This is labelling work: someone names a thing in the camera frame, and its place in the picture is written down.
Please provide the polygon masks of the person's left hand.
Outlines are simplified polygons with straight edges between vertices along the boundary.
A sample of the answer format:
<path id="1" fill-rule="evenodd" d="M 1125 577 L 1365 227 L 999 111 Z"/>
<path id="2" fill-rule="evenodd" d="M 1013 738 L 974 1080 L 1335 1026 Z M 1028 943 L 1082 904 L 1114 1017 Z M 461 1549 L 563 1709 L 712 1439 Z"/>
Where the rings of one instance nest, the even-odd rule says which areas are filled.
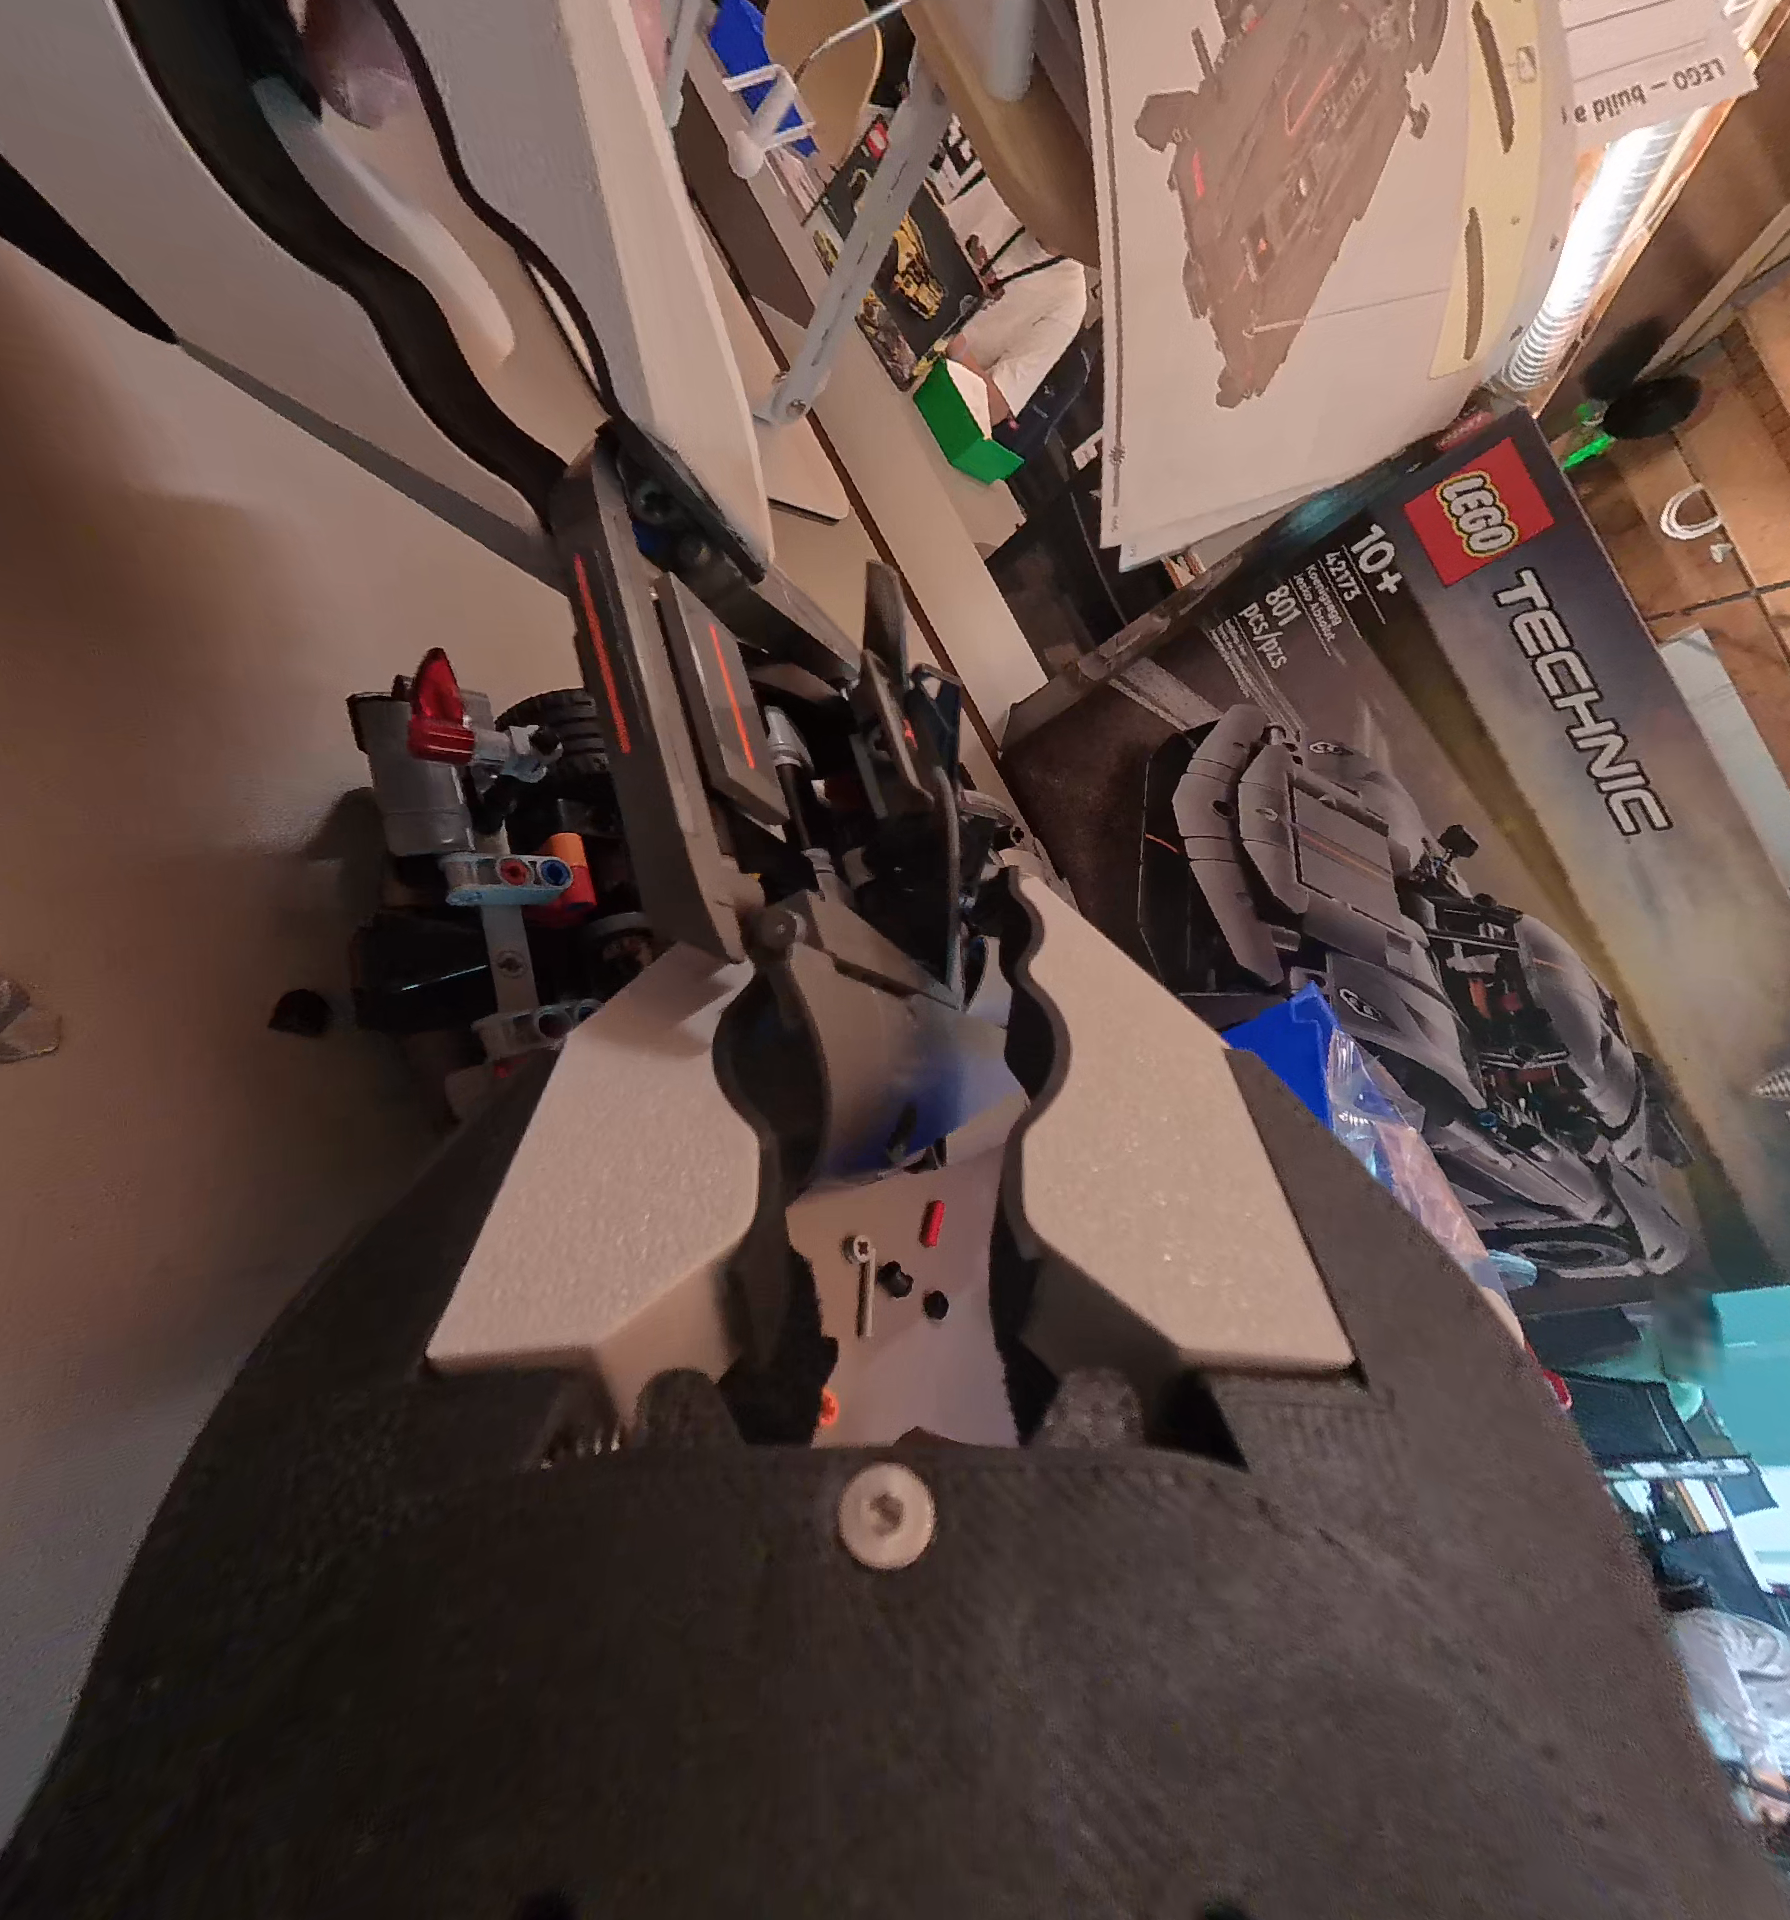
<path id="1" fill-rule="evenodd" d="M 379 132 L 418 100 L 377 2 L 307 2 L 303 49 L 314 92 L 338 119 Z"/>

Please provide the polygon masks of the printed white note sheet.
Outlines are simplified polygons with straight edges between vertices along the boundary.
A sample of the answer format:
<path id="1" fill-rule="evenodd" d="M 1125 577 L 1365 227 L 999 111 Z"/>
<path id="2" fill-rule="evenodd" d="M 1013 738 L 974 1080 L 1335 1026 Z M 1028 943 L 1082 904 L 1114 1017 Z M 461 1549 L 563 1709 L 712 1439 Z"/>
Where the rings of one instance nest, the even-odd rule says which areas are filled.
<path id="1" fill-rule="evenodd" d="M 1596 147 L 1755 90 L 1724 2 L 1562 2 L 1574 127 Z"/>

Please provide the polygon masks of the partly built lego car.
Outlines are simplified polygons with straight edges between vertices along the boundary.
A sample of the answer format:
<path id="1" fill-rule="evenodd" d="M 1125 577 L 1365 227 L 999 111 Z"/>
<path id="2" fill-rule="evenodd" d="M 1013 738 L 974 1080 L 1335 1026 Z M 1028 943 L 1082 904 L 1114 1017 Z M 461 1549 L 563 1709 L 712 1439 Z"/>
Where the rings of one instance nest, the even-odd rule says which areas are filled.
<path id="1" fill-rule="evenodd" d="M 756 981 L 715 1038 L 722 1088 L 798 1186 L 947 1162 L 1026 1104 L 982 909 L 1029 839 L 970 772 L 961 686 L 913 656 L 882 563 L 858 650 L 795 604 L 765 599 L 758 629 L 691 580 L 659 592 L 738 867 L 763 884 Z M 431 650 L 348 711 L 383 847 L 354 1016 L 450 1044 L 468 1115 L 682 944 L 641 907 L 584 686 L 495 707 Z"/>

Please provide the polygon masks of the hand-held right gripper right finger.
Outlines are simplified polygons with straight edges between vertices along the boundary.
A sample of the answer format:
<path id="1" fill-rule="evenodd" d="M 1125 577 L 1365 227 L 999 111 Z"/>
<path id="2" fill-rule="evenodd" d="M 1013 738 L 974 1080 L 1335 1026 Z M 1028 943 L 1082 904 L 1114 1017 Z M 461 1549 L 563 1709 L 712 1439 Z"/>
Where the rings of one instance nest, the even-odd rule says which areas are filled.
<path id="1" fill-rule="evenodd" d="M 1139 1431 L 1210 1378 L 1351 1381 L 1358 1357 L 1219 1036 L 1053 884 L 986 891 L 1028 1095 L 1003 1145 L 992 1321 L 1021 1439 L 1065 1381 Z"/>

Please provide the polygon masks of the white instruction booklet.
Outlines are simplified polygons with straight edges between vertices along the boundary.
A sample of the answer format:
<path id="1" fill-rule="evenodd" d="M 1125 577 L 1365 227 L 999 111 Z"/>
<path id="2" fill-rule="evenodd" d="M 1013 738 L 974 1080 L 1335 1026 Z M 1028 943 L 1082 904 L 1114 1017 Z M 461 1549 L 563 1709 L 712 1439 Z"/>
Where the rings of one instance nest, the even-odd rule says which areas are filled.
<path id="1" fill-rule="evenodd" d="M 1572 214 L 1551 2 L 1077 5 L 1099 541 L 1148 563 L 1450 425 Z"/>

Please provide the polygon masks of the green plastic bin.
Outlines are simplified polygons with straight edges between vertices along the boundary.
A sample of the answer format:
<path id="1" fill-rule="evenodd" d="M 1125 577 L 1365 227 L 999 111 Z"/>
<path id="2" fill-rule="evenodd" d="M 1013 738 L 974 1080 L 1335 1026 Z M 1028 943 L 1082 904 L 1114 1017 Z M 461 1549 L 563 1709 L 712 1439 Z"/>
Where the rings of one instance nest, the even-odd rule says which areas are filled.
<path id="1" fill-rule="evenodd" d="M 939 359 L 911 395 L 943 458 L 980 485 L 1010 480 L 1023 458 L 992 434 L 984 380 L 954 359 Z"/>

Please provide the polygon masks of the black box with yellow car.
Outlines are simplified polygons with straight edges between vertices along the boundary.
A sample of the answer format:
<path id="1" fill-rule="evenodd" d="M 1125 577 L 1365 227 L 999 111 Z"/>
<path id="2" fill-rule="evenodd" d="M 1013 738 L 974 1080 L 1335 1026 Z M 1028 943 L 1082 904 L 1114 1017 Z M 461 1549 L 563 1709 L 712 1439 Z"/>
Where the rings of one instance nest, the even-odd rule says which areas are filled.
<path id="1" fill-rule="evenodd" d="M 841 246 L 857 227 L 860 204 L 882 168 L 887 149 L 890 119 L 872 109 L 810 216 L 812 244 L 828 271 L 835 268 Z M 931 179 L 923 179 L 860 301 L 860 332 L 891 381 L 911 395 L 984 299 L 978 268 L 958 240 Z"/>

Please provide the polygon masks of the dark lego set box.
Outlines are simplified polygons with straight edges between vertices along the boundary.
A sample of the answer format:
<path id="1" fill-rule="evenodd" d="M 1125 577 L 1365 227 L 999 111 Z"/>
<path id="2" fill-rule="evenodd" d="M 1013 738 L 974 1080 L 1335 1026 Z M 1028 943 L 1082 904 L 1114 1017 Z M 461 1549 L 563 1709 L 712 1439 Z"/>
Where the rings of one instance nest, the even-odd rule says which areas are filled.
<path id="1" fill-rule="evenodd" d="M 1527 412 L 1289 517 L 1003 770 L 1202 1022 L 1325 996 L 1549 1298 L 1790 1286 L 1790 885 Z"/>

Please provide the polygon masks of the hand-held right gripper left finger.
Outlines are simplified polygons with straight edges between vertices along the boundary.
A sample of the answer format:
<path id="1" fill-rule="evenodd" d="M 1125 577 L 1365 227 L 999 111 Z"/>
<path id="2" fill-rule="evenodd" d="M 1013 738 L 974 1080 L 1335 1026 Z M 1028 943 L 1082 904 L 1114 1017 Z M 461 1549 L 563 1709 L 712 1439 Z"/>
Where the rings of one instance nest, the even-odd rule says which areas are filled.
<path id="1" fill-rule="evenodd" d="M 675 947 L 561 1044 L 430 1335 L 445 1375 L 574 1374 L 615 1427 L 676 1372 L 751 1431 L 822 1426 L 835 1338 L 715 1038 L 754 968 Z"/>

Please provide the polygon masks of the black round ceiling device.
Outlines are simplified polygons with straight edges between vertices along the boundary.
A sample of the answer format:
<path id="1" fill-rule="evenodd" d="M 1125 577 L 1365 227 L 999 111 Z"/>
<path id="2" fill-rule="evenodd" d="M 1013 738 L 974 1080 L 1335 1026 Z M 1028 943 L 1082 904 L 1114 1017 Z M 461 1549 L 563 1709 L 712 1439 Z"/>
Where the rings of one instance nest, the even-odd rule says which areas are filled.
<path id="1" fill-rule="evenodd" d="M 1701 403 L 1704 381 L 1697 374 L 1667 372 L 1638 380 L 1611 399 L 1587 399 L 1579 422 L 1618 443 L 1653 442 L 1695 419 Z"/>

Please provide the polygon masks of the clear plastic parts bags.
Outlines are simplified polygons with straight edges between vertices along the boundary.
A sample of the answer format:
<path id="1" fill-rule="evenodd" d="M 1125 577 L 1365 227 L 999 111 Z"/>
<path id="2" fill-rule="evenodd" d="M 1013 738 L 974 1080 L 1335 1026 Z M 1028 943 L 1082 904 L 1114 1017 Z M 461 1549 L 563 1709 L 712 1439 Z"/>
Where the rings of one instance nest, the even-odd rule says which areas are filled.
<path id="1" fill-rule="evenodd" d="M 1340 1026 L 1327 1039 L 1325 1119 L 1335 1139 L 1473 1283 L 1502 1298 L 1535 1286 L 1531 1261 L 1486 1249 L 1417 1126 L 1416 1106 Z"/>

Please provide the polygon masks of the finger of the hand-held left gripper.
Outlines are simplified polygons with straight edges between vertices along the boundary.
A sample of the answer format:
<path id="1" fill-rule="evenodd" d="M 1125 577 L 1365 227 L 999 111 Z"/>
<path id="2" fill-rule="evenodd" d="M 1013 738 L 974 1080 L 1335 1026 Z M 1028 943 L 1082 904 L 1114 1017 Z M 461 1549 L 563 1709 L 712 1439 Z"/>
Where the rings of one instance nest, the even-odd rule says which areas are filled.
<path id="1" fill-rule="evenodd" d="M 472 206 L 586 343 L 618 443 L 731 559 L 772 559 L 758 434 L 630 5 L 386 13 Z"/>
<path id="2" fill-rule="evenodd" d="M 316 193 L 216 5 L 0 5 L 0 158 L 191 359 L 546 586 L 561 463 Z"/>

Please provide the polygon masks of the grey lego door panel assembly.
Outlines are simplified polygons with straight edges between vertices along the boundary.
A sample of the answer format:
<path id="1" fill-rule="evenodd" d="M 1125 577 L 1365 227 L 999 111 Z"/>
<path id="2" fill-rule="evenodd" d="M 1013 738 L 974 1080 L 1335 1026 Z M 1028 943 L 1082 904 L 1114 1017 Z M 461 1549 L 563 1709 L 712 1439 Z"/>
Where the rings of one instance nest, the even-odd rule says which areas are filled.
<path id="1" fill-rule="evenodd" d="M 660 574 L 636 534 L 618 430 L 600 430 L 563 471 L 544 526 L 641 907 L 665 938 L 718 963 L 745 962 L 763 884 L 738 867 L 733 809 L 708 781 L 663 624 Z"/>

